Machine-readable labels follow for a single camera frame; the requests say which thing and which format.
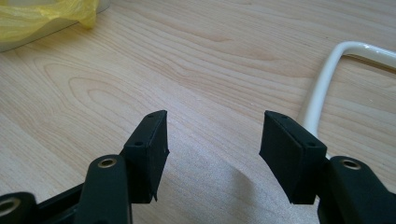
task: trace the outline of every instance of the wood grain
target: wood grain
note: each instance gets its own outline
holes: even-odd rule
[[[0,54],[0,195],[42,202],[74,187],[166,109],[159,201],[134,204],[135,223],[318,223],[258,156],[263,112],[296,118],[339,42],[396,50],[395,11],[392,0],[112,1],[92,30],[73,25]],[[319,138],[396,192],[394,75],[343,58]]]

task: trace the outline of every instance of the yellow plastic bag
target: yellow plastic bag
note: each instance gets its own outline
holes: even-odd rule
[[[99,0],[58,0],[43,6],[14,7],[0,0],[0,42],[22,40],[58,18],[92,28],[98,4]]]

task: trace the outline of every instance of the light wood tabletop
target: light wood tabletop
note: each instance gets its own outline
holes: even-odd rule
[[[148,113],[168,111],[158,202],[135,223],[318,223],[259,156],[263,114],[296,118],[332,49],[396,50],[396,1],[114,0],[76,24],[0,53],[0,195],[43,202],[120,153]],[[318,138],[396,192],[395,72],[344,57]]]

